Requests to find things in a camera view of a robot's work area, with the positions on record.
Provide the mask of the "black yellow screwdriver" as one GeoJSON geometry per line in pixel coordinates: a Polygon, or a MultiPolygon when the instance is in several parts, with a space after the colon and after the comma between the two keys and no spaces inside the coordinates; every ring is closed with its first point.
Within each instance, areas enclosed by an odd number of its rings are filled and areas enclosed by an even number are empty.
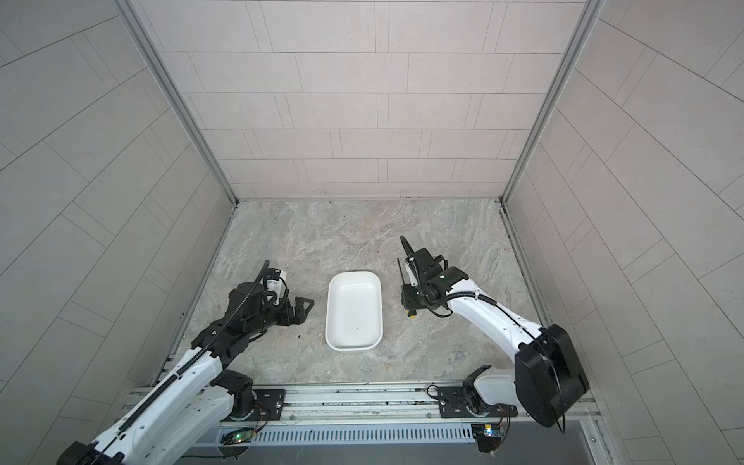
{"type": "Polygon", "coordinates": [[[401,263],[401,259],[397,259],[397,265],[402,281],[401,285],[401,304],[406,310],[408,318],[414,318],[418,315],[418,309],[415,307],[415,287],[410,283],[408,275],[404,272],[404,267],[401,263]]]}

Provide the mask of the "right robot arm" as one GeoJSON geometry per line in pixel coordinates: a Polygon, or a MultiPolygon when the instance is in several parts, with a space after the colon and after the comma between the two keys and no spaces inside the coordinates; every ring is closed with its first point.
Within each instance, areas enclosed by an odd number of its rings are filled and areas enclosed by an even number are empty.
{"type": "Polygon", "coordinates": [[[485,293],[469,275],[441,255],[415,250],[400,238],[406,258],[399,269],[408,276],[401,303],[410,318],[427,310],[440,319],[460,316],[480,329],[515,365],[515,395],[538,424],[565,426],[565,414],[590,384],[567,331],[529,321],[485,293]]]}

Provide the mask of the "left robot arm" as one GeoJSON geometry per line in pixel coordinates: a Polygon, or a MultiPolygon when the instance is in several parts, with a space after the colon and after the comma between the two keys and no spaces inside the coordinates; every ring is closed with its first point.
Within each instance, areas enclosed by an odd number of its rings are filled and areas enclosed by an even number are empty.
{"type": "Polygon", "coordinates": [[[230,368],[249,345],[272,327],[305,322],[311,298],[290,298],[256,280],[229,294],[225,315],[192,341],[168,376],[134,409],[88,444],[74,442],[60,464],[174,464],[221,420],[243,420],[256,411],[250,377],[230,368]]]}

